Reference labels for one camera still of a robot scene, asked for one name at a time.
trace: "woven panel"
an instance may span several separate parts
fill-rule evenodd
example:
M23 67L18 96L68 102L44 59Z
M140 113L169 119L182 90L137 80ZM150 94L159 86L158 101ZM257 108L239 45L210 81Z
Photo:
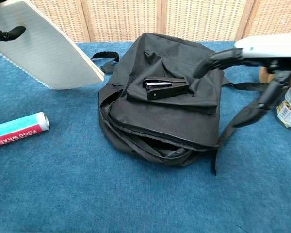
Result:
M77 0L31 0L74 42L89 41L81 2Z
M194 41L234 40L246 0L168 0L166 33Z
M291 0L261 0L250 35L291 33Z
M157 0L83 0L92 41L133 41L156 32Z

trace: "blue table surface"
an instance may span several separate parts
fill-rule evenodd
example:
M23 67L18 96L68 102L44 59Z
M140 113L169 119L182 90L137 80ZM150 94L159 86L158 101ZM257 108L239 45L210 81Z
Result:
M130 45L78 44L88 56L122 56ZM225 73L236 83L259 80L259 67ZM0 57L0 123L43 111L51 126L0 147L0 232L291 233L291 131L272 112L233 134L220 150L217 176L207 157L165 167L105 138L97 99L108 79L51 90ZM224 87L220 131L257 96Z

